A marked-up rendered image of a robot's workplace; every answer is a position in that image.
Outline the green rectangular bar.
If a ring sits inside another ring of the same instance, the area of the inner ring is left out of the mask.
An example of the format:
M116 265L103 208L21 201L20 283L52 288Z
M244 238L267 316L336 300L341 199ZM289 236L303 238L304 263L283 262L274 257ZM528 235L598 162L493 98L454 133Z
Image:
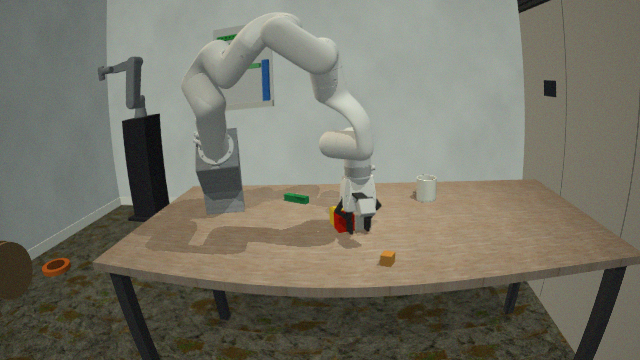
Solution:
M307 204L307 203L309 203L309 196L293 194L293 193L286 193L286 194L284 194L284 201L295 202L295 203L300 203L300 204Z

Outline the orange cube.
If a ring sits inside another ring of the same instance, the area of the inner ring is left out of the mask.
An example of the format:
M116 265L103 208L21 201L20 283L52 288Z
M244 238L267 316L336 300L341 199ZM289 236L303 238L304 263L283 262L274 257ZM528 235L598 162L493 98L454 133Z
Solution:
M384 251L380 255L380 266L391 267L395 262L395 252Z

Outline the red cube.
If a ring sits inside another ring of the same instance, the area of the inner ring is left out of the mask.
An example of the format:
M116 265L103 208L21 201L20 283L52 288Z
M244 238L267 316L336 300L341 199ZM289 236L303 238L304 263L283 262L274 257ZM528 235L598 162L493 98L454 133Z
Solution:
M352 216L352 222L353 222L353 231L355 231L355 215L354 214ZM334 212L334 228L339 233L348 232L346 231L346 220L341 216L337 215L335 212Z

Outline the yellow cube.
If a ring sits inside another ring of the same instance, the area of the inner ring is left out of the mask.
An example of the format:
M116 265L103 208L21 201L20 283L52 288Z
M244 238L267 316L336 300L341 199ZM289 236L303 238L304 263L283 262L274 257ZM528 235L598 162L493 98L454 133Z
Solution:
M330 223L334 226L334 210L337 206L329 207Z

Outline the beige mug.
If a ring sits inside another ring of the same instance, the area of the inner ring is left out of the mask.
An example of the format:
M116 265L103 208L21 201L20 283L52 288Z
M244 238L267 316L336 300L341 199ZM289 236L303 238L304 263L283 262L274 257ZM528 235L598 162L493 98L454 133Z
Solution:
M436 200L437 178L435 178L431 175L417 177L416 199L419 202L428 203Z

